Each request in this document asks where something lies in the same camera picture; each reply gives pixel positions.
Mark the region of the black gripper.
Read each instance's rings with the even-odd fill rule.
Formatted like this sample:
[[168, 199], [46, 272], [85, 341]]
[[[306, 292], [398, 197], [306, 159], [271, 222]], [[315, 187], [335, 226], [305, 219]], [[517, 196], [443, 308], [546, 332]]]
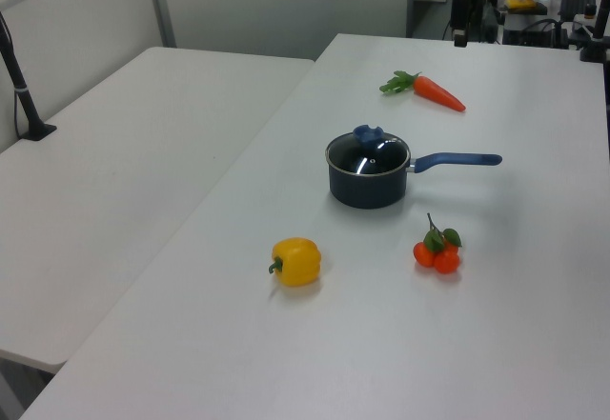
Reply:
[[452, 0], [451, 28], [454, 30], [454, 46], [457, 48], [466, 48], [468, 45], [469, 11], [470, 0]]

